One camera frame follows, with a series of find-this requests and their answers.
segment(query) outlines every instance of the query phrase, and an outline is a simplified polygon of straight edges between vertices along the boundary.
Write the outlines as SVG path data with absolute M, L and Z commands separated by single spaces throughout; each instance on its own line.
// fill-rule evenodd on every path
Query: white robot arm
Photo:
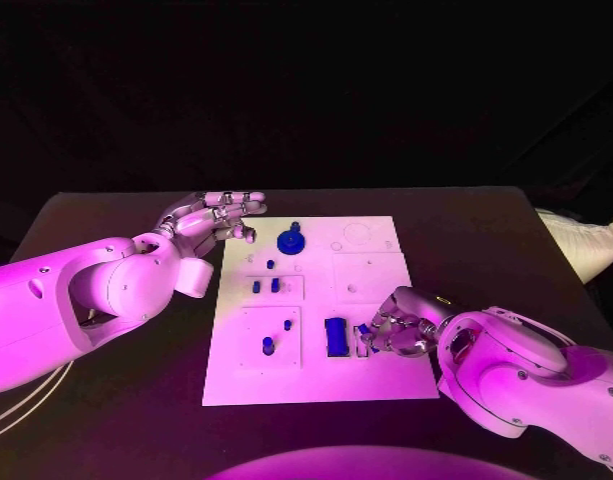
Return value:
M 542 427 L 613 466 L 611 352 L 505 309 L 464 312 L 409 287 L 396 288 L 360 338 L 405 357 L 437 347 L 438 389 L 483 428 L 516 438 Z
M 262 200 L 261 193 L 192 194 L 151 232 L 0 267 L 0 391 L 146 323 L 174 290 L 205 295 L 212 266 L 200 257 L 218 240 L 254 241 L 241 217 L 265 211 Z

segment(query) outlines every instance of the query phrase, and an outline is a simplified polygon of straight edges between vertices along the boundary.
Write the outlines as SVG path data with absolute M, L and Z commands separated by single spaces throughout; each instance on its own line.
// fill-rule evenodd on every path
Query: sack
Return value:
M 587 283 L 613 263 L 613 222 L 587 225 L 536 209 L 561 252 L 582 283 Z

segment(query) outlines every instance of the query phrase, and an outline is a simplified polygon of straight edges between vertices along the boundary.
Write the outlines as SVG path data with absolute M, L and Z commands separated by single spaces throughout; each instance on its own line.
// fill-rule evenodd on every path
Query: blue object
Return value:
M 306 246 L 306 239 L 303 238 L 300 230 L 298 222 L 291 222 L 290 229 L 281 232 L 277 237 L 277 249 L 284 255 L 301 253 L 303 247 Z
M 327 356 L 347 357 L 349 346 L 346 345 L 346 320 L 339 317 L 326 318 L 324 333 L 327 337 Z
M 274 342 L 270 337 L 262 339 L 262 353 L 271 355 L 274 353 Z

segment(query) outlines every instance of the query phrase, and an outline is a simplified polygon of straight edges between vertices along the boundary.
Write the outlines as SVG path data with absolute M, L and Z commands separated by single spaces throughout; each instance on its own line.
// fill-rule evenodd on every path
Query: dark table surface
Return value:
M 414 286 L 470 308 L 512 309 L 613 350 L 613 332 L 518 189 L 265 193 L 268 216 L 392 215 Z M 148 231 L 183 195 L 56 195 L 13 260 Z M 222 249 L 206 257 L 216 273 Z M 453 452 L 538 478 L 610 478 L 551 433 L 531 427 L 502 438 L 443 396 L 202 407 L 216 273 L 203 299 L 174 294 L 146 325 L 75 361 L 50 398 L 0 436 L 0 478 L 203 478 L 275 453 L 356 444 Z M 0 394 L 0 412 L 33 386 Z

